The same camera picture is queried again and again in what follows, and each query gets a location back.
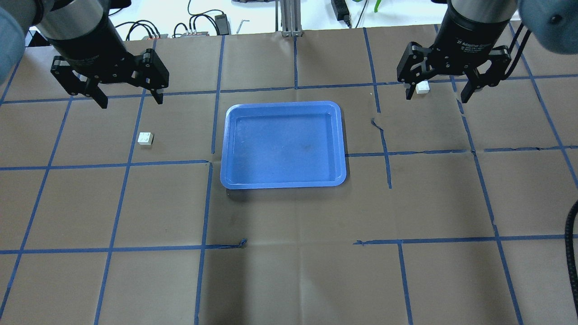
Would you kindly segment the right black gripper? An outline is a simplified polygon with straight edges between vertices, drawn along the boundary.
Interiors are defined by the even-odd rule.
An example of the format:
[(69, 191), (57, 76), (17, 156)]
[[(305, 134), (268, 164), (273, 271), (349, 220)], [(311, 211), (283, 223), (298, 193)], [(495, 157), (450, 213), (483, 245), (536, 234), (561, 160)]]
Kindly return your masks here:
[(507, 21), (483, 23), (458, 12), (446, 12), (429, 47), (409, 42), (396, 68), (398, 82), (405, 83), (406, 99), (411, 100), (416, 84), (436, 75), (466, 75), (461, 103), (485, 86), (494, 86), (508, 78), (512, 61), (508, 46), (496, 46)]

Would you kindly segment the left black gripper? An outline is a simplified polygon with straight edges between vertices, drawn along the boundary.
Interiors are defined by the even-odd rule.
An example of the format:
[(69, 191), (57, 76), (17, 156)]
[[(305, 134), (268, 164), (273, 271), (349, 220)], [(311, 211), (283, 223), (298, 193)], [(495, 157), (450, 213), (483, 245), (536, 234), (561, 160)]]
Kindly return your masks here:
[(151, 48), (139, 54), (127, 50), (108, 18), (100, 18), (87, 32), (77, 37), (51, 36), (50, 45), (58, 55), (50, 72), (64, 89), (89, 89), (102, 109), (109, 99), (100, 84), (128, 83), (151, 89), (158, 105), (163, 104), (164, 88), (169, 86), (169, 70)]

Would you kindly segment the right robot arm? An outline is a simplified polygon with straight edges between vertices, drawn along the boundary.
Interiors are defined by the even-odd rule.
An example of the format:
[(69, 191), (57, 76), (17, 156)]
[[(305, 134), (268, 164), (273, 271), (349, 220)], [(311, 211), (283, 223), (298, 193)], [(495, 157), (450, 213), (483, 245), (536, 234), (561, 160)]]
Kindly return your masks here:
[[(409, 42), (396, 69), (397, 80), (412, 99), (417, 85), (438, 75), (466, 76), (460, 94), (466, 103), (485, 87), (511, 76), (530, 36), (551, 53), (577, 53), (575, 0), (448, 0), (435, 41), (428, 47)], [(508, 46), (497, 46), (514, 13), (526, 33), (514, 57), (518, 34)]]

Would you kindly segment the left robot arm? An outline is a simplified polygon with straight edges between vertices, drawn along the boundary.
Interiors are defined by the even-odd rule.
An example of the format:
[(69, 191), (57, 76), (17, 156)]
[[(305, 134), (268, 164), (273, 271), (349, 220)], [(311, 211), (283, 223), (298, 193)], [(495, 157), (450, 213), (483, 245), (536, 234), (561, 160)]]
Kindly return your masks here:
[(4, 82), (20, 62), (25, 35), (39, 29), (58, 55), (50, 73), (69, 95), (108, 105), (100, 84), (127, 83), (150, 91), (157, 104), (169, 86), (169, 71), (154, 49), (131, 54), (113, 23), (111, 9), (124, 9), (130, 0), (3, 0), (0, 77)]

